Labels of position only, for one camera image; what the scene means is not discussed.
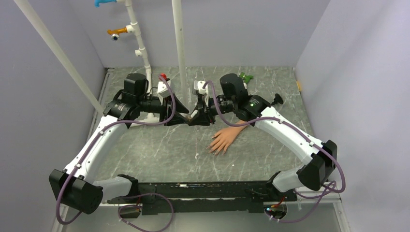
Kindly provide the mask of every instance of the black knob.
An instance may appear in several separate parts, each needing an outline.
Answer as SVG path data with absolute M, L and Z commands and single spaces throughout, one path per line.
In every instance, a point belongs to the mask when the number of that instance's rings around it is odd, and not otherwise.
M 273 102 L 272 102 L 271 105 L 276 105 L 278 103 L 282 105 L 283 104 L 283 99 L 279 94 L 275 93 L 275 98 L 273 99 Z

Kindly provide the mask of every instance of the pipe fitting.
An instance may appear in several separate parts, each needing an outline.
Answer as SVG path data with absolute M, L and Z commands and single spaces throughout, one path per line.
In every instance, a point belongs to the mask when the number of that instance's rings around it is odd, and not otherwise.
M 132 25 L 127 25 L 125 28 L 127 29 L 128 33 L 135 32 L 134 27 Z
M 141 52 L 139 49 L 137 49 L 137 50 L 135 51 L 135 55 L 138 56 L 138 57 L 140 57 L 140 56 L 142 56 L 142 52 Z
M 119 35 L 121 33 L 127 33 L 127 32 L 128 32 L 127 27 L 116 29 L 116 30 L 107 30 L 107 33 L 111 35 L 111 39 L 114 41 L 117 41 L 119 39 Z
M 140 36 L 141 35 L 141 30 L 140 30 L 140 27 L 138 26 L 138 22 L 131 23 L 131 27 L 133 29 L 133 32 L 134 32 L 135 36 Z

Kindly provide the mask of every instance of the white pole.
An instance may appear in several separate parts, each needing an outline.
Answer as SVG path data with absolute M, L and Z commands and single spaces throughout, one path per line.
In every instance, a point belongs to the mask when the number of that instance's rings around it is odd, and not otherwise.
M 67 72 L 70 74 L 71 78 L 75 81 L 75 83 L 80 87 L 81 91 L 85 94 L 91 104 L 94 106 L 95 110 L 98 113 L 103 113 L 104 109 L 92 94 L 91 90 L 88 88 L 87 84 L 81 78 L 80 74 L 78 73 L 77 69 L 73 66 L 70 62 L 68 57 L 65 55 L 64 51 L 61 49 L 60 45 L 54 39 L 53 35 L 44 25 L 38 14 L 35 12 L 33 7 L 27 0 L 14 0 L 29 22 L 33 25 L 36 31 L 39 33 L 41 38 L 47 44 L 47 46 L 51 49 L 57 59 L 61 62 Z
M 188 87 L 187 74 L 185 72 L 184 32 L 182 30 L 181 0 L 172 0 L 172 12 L 174 14 L 176 50 L 178 52 L 179 77 L 181 79 L 182 87 L 182 103 L 188 106 Z

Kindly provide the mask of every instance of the prosthetic hand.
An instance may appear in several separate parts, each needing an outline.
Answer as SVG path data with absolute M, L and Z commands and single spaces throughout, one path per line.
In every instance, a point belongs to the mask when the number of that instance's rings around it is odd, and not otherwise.
M 244 121 L 239 120 L 237 124 L 244 123 Z M 223 154 L 226 153 L 228 147 L 235 141 L 237 136 L 241 133 L 241 131 L 246 126 L 242 127 L 227 127 L 219 130 L 216 132 L 212 138 L 214 139 L 213 142 L 209 145 L 210 148 L 209 153 L 212 153 L 216 150 L 215 155 L 219 154 L 223 150 Z

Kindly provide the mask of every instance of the orange valve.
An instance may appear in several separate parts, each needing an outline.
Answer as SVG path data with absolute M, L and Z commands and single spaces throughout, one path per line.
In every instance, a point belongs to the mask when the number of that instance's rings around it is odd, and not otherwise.
M 111 35 L 111 39 L 117 41 L 121 33 L 127 33 L 127 28 L 120 28 L 116 30 L 107 30 L 107 33 Z

